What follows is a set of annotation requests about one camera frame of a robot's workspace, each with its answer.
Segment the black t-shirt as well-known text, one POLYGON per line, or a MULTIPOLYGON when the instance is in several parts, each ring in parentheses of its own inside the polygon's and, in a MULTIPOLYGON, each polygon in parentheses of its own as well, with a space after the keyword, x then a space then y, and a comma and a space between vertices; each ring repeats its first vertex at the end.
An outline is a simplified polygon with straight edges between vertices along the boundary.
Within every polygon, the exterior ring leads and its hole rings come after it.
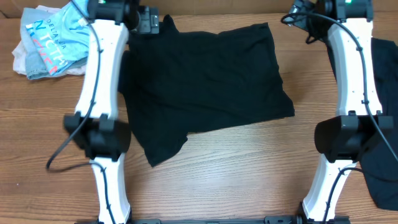
POLYGON ((188 134, 293 117, 268 23, 214 34, 132 33, 118 90, 151 166, 179 153, 188 134))

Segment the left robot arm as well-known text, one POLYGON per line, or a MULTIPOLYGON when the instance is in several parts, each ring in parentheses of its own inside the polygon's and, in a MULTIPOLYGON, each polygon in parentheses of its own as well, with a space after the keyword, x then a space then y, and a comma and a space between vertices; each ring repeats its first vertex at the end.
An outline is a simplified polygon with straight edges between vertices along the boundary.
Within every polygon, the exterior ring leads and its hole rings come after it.
POLYGON ((97 223, 131 223, 124 159, 131 142, 127 123, 118 119, 118 83, 130 33, 159 33, 159 10, 139 1, 89 1, 89 52, 75 113, 64 118, 70 139, 84 150, 95 175, 97 223))

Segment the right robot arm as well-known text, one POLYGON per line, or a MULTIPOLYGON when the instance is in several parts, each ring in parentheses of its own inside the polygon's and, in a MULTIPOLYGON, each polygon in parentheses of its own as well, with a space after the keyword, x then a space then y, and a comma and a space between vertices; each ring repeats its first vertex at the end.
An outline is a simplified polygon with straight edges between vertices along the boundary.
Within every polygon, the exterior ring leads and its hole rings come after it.
POLYGON ((309 193, 291 223, 349 223, 336 217, 335 208, 351 171, 365 153, 394 127, 384 115, 374 81, 371 39, 372 1, 294 1, 281 21, 308 32, 307 44, 322 41, 338 85, 334 118, 316 125, 314 140, 320 153, 309 193))

